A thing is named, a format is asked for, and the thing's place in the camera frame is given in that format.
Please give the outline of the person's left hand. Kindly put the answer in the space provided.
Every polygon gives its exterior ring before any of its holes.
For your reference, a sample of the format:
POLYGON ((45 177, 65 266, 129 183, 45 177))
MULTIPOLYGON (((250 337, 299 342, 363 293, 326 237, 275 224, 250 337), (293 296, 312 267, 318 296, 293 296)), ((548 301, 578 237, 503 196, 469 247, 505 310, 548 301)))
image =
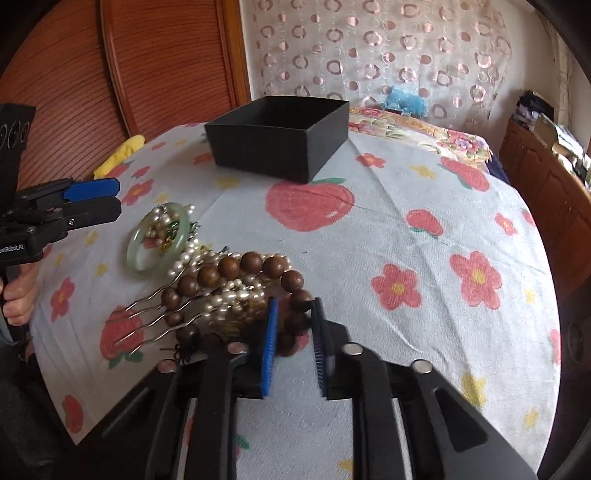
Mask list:
POLYGON ((14 280, 1 281, 2 313, 11 326, 26 325, 33 315, 39 267, 39 263, 20 265, 14 280))

